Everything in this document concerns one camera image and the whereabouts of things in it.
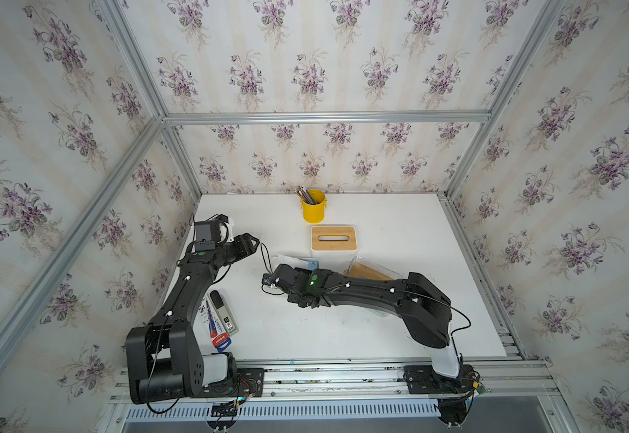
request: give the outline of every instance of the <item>white tabletop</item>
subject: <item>white tabletop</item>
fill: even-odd
[[[350,260],[361,255],[404,276],[422,273],[473,323],[454,334],[459,352],[472,357],[506,355],[436,195],[328,195],[320,224],[352,225],[358,243],[357,252],[328,255],[311,253],[312,224],[302,219],[296,195],[204,195],[196,219],[216,213],[234,220],[235,235],[247,232],[260,238],[272,256],[316,256],[320,267],[344,272]],[[286,295],[269,296],[260,290],[265,272],[257,251],[234,264],[225,279],[210,289],[221,293],[240,329],[228,348],[237,359],[428,356],[427,347],[411,339],[395,315],[380,317],[353,306],[300,308],[288,303]],[[454,313],[451,327],[465,324]],[[194,332],[201,352],[214,353],[198,316]]]

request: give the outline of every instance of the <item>floral wallpaper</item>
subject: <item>floral wallpaper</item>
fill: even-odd
[[[0,3],[0,324],[149,120],[96,1]],[[191,208],[154,143],[0,378],[0,432],[95,430]]]
[[[629,433],[629,1],[569,0],[531,66],[454,205],[579,428]]]
[[[173,111],[480,109],[543,4],[141,0],[124,12]],[[553,53],[590,31],[597,9],[572,10]]]
[[[294,193],[443,191],[477,123],[185,126],[202,190]]]

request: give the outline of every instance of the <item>vent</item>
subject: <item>vent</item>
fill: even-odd
[[[127,415],[128,423],[153,421],[215,420],[210,408],[215,403],[178,403],[171,411],[158,415],[146,407],[133,407]],[[157,404],[162,410],[168,404]],[[420,418],[440,416],[435,399],[399,398],[381,400],[339,401],[248,401],[237,410],[235,419],[355,419],[355,418]]]

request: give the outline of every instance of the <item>black cable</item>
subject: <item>black cable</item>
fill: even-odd
[[[218,284],[218,283],[220,283],[220,282],[221,282],[221,280],[222,280],[222,279],[224,279],[224,278],[226,277],[226,275],[228,275],[228,272],[230,272],[230,267],[231,267],[231,266],[232,266],[232,264],[229,264],[229,265],[228,265],[228,270],[226,270],[226,272],[223,274],[223,276],[222,276],[222,277],[220,277],[219,279],[217,279],[216,281],[214,281],[213,283],[211,283],[211,285],[214,285],[214,284]]]
[[[418,285],[417,283],[409,283],[409,284],[413,284],[413,285],[416,285],[416,286],[420,287],[420,285]],[[452,310],[456,311],[458,314],[462,315],[462,316],[463,316],[463,318],[464,318],[464,319],[466,319],[466,320],[468,321],[468,325],[466,325],[466,326],[462,326],[461,328],[457,328],[457,329],[453,330],[451,333],[449,333],[449,336],[450,336],[450,337],[451,337],[452,335],[454,335],[454,333],[455,333],[455,332],[457,332],[457,331],[461,331],[462,329],[468,329],[468,328],[470,328],[470,327],[471,327],[471,319],[469,319],[469,318],[468,318],[468,316],[466,316],[465,314],[463,314],[463,313],[462,313],[461,311],[459,311],[458,309],[456,309],[456,308],[454,308],[454,307],[450,306],[448,303],[441,302],[441,301],[440,301],[440,300],[438,300],[438,299],[434,299],[434,298],[432,298],[432,297],[429,297],[429,296],[426,296],[426,295],[424,295],[424,294],[420,294],[420,293],[408,292],[408,291],[406,291],[406,290],[399,290],[399,291],[400,291],[400,292],[404,292],[404,293],[414,294],[414,295],[419,296],[419,297],[427,298],[427,299],[429,299],[429,300],[431,300],[431,301],[435,301],[436,303],[441,303],[443,306],[445,306],[445,307],[449,307],[449,308],[451,308]]]
[[[163,331],[165,330],[165,325],[167,324],[167,320],[169,318],[170,318],[170,316],[165,316],[165,321],[163,322],[163,327],[161,328],[161,332],[158,335],[158,343],[156,344],[156,357],[153,359],[153,367],[151,367],[151,374],[148,376],[148,382],[146,382],[146,394],[148,394],[148,388],[149,388],[149,386],[151,386],[151,379],[153,378],[153,372],[156,369],[156,362],[158,361],[158,354],[161,352],[161,338],[163,338]],[[155,410],[153,407],[151,407],[151,403],[148,403],[148,402],[146,402],[146,406],[154,414],[162,415],[165,412],[170,411],[177,404],[177,402],[179,402],[179,401],[180,401],[180,399],[177,398],[177,400],[175,400],[175,403],[172,403],[172,405],[170,405],[170,407],[168,407],[166,410],[162,410],[162,411]]]

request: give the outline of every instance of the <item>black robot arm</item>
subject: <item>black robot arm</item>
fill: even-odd
[[[283,290],[288,302],[300,307],[352,305],[391,312],[403,319],[416,342],[435,349],[449,345],[451,301],[422,274],[377,281],[279,264],[262,282]]]
[[[259,241],[249,233],[221,241],[227,217],[195,223],[195,240],[177,263],[180,275],[170,296],[148,324],[132,328],[125,348],[131,400],[136,404],[180,397],[199,397],[204,359],[192,330],[201,300],[218,270],[253,254]],[[170,358],[157,359],[170,348]]]

